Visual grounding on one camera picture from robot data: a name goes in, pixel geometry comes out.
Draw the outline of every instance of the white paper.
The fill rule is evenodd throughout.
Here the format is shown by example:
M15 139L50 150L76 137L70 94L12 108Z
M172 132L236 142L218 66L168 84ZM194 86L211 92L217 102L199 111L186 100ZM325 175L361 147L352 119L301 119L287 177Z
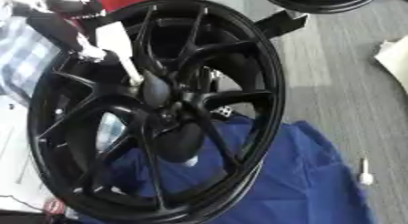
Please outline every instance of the white paper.
M394 44L383 44L375 58L403 85L408 93L408 36Z
M0 96L0 195L12 195L41 209L53 196L37 175L30 157L26 117L25 107L7 96ZM0 198L0 209L39 212L11 198Z

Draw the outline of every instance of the checkered cloth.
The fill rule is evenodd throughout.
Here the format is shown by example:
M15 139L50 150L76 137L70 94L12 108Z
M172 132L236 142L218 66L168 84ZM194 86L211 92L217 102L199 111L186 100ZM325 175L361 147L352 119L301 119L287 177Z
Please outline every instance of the checkered cloth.
M41 36L23 17L13 16L0 27L0 94L25 107L38 78L60 49ZM105 114L97 133L97 149L109 146L123 131L120 120Z

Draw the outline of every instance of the blue fabric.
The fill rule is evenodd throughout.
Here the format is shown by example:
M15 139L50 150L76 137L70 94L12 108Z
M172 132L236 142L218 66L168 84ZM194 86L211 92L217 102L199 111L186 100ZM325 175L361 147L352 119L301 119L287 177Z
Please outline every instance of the blue fabric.
M234 117L218 123L229 146L239 146L251 120ZM125 155L112 168L107 182L122 190L140 189L153 196L148 171L139 152ZM165 187L180 191L198 184L221 167L221 158L206 139L194 168L160 161ZM101 223L88 217L83 223ZM351 171L335 147L306 122L283 124L265 157L260 175L249 193L212 224L371 224L372 215Z

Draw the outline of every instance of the gray carpet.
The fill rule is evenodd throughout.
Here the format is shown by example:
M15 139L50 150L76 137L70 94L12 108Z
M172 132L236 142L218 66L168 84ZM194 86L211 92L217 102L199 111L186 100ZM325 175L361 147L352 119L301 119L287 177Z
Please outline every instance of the gray carpet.
M266 0L215 1L253 20L276 10ZM408 102L372 56L384 39L408 35L407 16L408 3L376 0L313 15L306 28L273 40L289 83L285 121L311 122L355 172L359 158L371 161L376 182L366 190L380 224L408 223Z

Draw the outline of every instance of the rim lip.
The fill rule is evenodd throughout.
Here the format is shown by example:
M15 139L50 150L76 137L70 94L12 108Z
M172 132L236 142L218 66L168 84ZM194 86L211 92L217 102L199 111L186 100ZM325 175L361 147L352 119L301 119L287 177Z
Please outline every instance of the rim lip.
M152 3L155 2L161 2L161 1L170 1L170 0L148 0L145 2L137 3L135 5L152 5ZM201 222L205 221L207 219L214 218L215 216L219 215L220 213L228 210L231 206L233 206L236 202L238 202L251 188L251 185L255 181L258 173L257 172L257 167L261 167L261 160L263 159L264 155L266 154L269 145L271 143L271 140L275 137L279 126L281 124L281 119L283 116L283 111L285 107L285 93L286 93L286 86L285 86L285 80L284 80L284 75L283 75L283 69L281 67L281 62L279 60L278 54L271 44L271 42L266 38L265 35L262 34L262 32L251 22L245 15L225 6L225 5L220 5L217 3L213 3L210 1L206 0L174 0L174 1L192 1L196 2L197 4L204 4L208 5L209 7L217 8L217 12L222 12L226 13L228 15L228 19L232 19L232 21L239 22L240 25L243 25L251 30L251 32L260 40L260 48L262 48L261 52L266 52L264 56L265 59L267 60L269 68L264 69L264 73L268 74L271 77L274 77L276 79L275 81L275 87L277 90L276 92L276 99L273 102L274 107L272 110L275 112L265 114L267 116L268 121L265 123L265 127L263 128L263 131L260 131L260 133L257 134L257 140L259 141L258 143L254 143L252 145L253 148L257 147L260 148L256 152L254 152L250 158L247 159L245 164L243 164L243 167L248 167L252 168L252 170L248 170L247 173L241 173L239 177L234 178L234 180L240 180L240 183L237 185L236 182L233 181L224 181L223 185L224 188L220 188L217 192L214 192L215 194L218 194L216 198L212 201L218 202L217 207L214 207L213 204L209 204L211 202L207 201L206 204L199 204L195 206L195 208L192 208L192 213L188 216L184 217L176 217L174 219L168 219L168 217L164 217L162 219L155 219L155 220L148 220L148 223L159 223L161 221L164 222L177 222L177 221L183 221L183 222ZM124 7L122 9L117 10L116 12L112 13L113 15L120 15L121 11L124 11L126 13L126 10L128 8L132 8L134 5L130 5L127 7ZM36 168L38 171L38 174L40 175L40 178L43 180L43 182L47 185L47 187L50 189L50 191L56 195L59 199L63 200L68 206L71 206L72 208L82 211L83 213L96 217L98 219L105 219L105 220L114 220L114 221L136 221L136 220L143 220L141 218L138 218L138 214L133 214L133 215L123 215L123 214L115 214L115 215L107 215L106 213L96 213L94 209L91 209L87 207L84 204L81 204L78 198L74 198L72 196L72 193L68 193L65 185L61 183L59 179L55 179L52 175L57 173L57 170L54 168L50 168L47 166L47 163L45 159L43 158L43 150L38 144L38 141L36 140L36 122L37 122L37 113L39 112L39 108L41 107L41 96L43 95L42 93L44 92L44 86L41 86L42 81L46 80L47 78L47 72L51 71L52 68L56 66L61 66L63 65L66 61L69 60L69 55L67 53L61 52L54 62L51 64L51 66L46 69L45 73L41 76L39 79L35 92L33 94L33 101L30 105L29 112L28 112L28 139L29 139L29 145L31 148L31 153L32 157L36 163ZM235 196L231 196L231 188L233 188L233 194ZM202 220L197 219L196 216L203 217Z
M336 14L341 12L350 11L353 9L360 8L364 5L369 4L373 0L351 0L341 4L333 4L333 1L327 1L325 5L314 5L312 2L300 3L295 0L269 0L275 5L290 9L293 11L298 11L301 13L310 14Z

